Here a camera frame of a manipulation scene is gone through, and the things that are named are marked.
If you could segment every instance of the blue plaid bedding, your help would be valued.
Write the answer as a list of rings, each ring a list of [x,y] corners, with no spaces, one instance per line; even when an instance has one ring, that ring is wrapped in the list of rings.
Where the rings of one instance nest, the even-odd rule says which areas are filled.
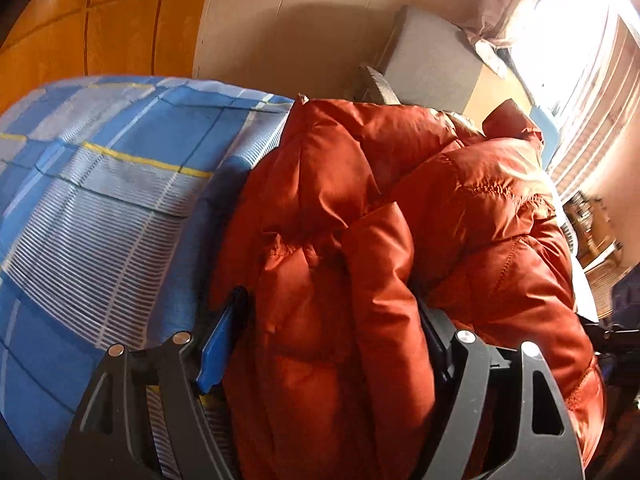
[[[193,325],[236,197],[290,105],[109,76],[51,84],[0,116],[0,412],[47,477],[104,349]]]

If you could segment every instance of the orange puffer jacket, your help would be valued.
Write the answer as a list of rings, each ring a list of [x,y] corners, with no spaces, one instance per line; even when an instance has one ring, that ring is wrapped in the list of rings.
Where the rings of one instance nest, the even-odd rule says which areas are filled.
[[[409,476],[434,403],[410,274],[485,342],[540,346],[590,459],[603,386],[540,177],[542,134],[512,101],[482,126],[421,107],[294,104],[211,282],[214,308],[235,285],[255,295],[224,378],[246,480]]]

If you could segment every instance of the silver screw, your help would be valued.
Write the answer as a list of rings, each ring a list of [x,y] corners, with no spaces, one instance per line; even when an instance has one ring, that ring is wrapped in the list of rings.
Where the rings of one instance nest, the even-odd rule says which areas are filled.
[[[529,357],[539,357],[541,355],[540,348],[533,341],[525,341],[520,345],[522,348],[522,352],[528,355]]]
[[[466,343],[468,345],[476,340],[476,334],[474,334],[473,332],[469,332],[469,330],[458,330],[456,332],[456,337],[458,338],[458,341],[460,341],[461,343]]]
[[[108,352],[111,357],[118,357],[119,355],[124,354],[124,346],[122,346],[120,343],[111,345]]]
[[[177,332],[172,338],[177,345],[186,345],[191,341],[191,334],[189,332]]]

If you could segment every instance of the striped curtain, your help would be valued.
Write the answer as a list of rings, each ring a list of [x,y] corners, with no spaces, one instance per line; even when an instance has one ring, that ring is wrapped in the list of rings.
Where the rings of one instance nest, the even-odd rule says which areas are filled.
[[[560,145],[547,171],[560,198],[584,186],[640,104],[640,48],[611,12],[596,62],[559,117]]]

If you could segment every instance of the striped fabric pattern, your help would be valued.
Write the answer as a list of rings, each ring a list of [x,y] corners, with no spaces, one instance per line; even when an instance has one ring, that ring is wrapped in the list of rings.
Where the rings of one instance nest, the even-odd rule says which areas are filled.
[[[0,116],[0,413],[48,478],[103,351],[193,325],[236,197],[291,102],[104,76]],[[147,399],[162,470],[178,478],[159,395]],[[221,434],[224,413],[206,413]]]

